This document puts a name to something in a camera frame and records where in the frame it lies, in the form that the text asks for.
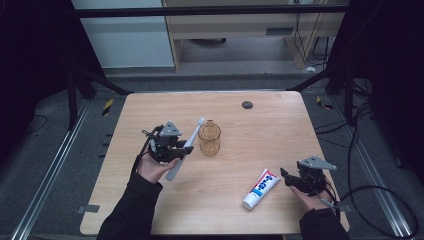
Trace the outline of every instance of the white toothbrush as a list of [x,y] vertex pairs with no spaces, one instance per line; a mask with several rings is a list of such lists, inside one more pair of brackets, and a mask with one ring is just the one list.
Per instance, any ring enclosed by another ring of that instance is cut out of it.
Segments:
[[[204,121],[205,121],[205,118],[203,118],[203,117],[199,118],[199,120],[197,121],[197,127],[196,127],[196,129],[194,130],[194,132],[191,135],[191,137],[184,144],[184,147],[183,148],[193,146],[193,142],[194,142],[194,139],[196,139],[197,132],[199,132],[200,126],[202,126],[202,124],[203,124]],[[171,170],[168,171],[168,174],[165,177],[166,180],[168,180],[168,181],[174,180],[175,176],[178,173],[178,170],[180,170],[180,167],[181,167],[181,165],[183,165],[183,162],[186,159],[186,157],[187,157],[187,155],[185,155],[183,159],[181,159],[180,161],[178,161],[177,162],[177,165],[175,165],[175,167],[173,169],[171,169]]]

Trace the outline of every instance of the person's arm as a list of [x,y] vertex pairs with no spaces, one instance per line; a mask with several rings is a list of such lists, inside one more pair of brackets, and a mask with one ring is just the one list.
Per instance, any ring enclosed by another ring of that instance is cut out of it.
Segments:
[[124,195],[103,222],[97,239],[149,239],[155,205],[162,190],[133,173]]
[[177,162],[174,159],[159,164],[149,154],[144,155],[123,196],[103,222],[97,239],[149,239],[156,202],[163,188],[158,181]]
[[294,186],[290,189],[302,201],[307,211],[299,221],[303,240],[350,239],[333,210],[320,200],[323,198],[329,202],[332,201],[326,191],[309,197]]

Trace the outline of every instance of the metal rail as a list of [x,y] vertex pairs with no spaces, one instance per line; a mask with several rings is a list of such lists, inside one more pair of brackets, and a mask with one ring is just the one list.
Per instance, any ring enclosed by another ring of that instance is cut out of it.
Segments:
[[[331,99],[333,103],[335,103],[334,104],[335,108],[337,112],[339,113],[340,117],[342,119],[345,119],[345,115],[343,114],[343,107],[342,107],[343,104],[340,102],[340,100],[337,97],[331,97]],[[350,128],[350,126],[347,125],[346,130],[349,136],[352,138],[353,131]],[[371,160],[371,157],[368,155],[368,152],[360,139],[358,139],[358,142],[355,145],[355,149],[358,154],[359,162],[361,163],[370,183],[373,185],[387,188],[386,183],[384,182],[383,178],[378,173],[376,167],[374,166]],[[398,237],[411,235],[412,231],[407,221],[405,220],[405,217],[403,216],[401,210],[396,204],[396,201],[393,198],[393,196],[390,193],[384,192],[381,190],[375,190],[374,192],[395,235]]]
[[202,6],[165,8],[120,8],[120,9],[76,9],[75,11],[52,11],[56,16],[79,18],[105,17],[152,17],[187,15],[234,15],[277,13],[340,13],[366,11],[366,7],[349,4],[305,4],[305,5],[249,5],[249,6]]
[[12,240],[24,240],[27,239],[35,221],[49,196],[50,190],[52,189],[57,176],[59,175],[60,169],[71,149],[72,144],[81,128],[81,125],[86,117],[87,110],[90,106],[90,100],[84,100],[79,111],[79,118],[73,129],[69,130],[56,153],[53,162],[51,163],[40,187],[37,190],[34,198],[32,199],[28,209],[26,210],[23,218],[19,222],[18,226],[12,233]]

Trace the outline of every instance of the toothpaste tube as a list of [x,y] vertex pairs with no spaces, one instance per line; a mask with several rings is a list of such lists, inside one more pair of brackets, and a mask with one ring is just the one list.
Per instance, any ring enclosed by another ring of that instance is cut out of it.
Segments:
[[259,201],[274,187],[274,185],[280,181],[281,178],[273,174],[267,168],[264,169],[262,175],[258,178],[252,190],[246,195],[243,200],[243,206],[249,210],[252,210]]

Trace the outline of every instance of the toothpaste tube cap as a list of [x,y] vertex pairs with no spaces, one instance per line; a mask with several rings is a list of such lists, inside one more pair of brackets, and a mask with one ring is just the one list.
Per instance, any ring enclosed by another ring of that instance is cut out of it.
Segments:
[[252,193],[248,193],[243,199],[243,206],[249,210],[252,210],[259,202],[259,197]]

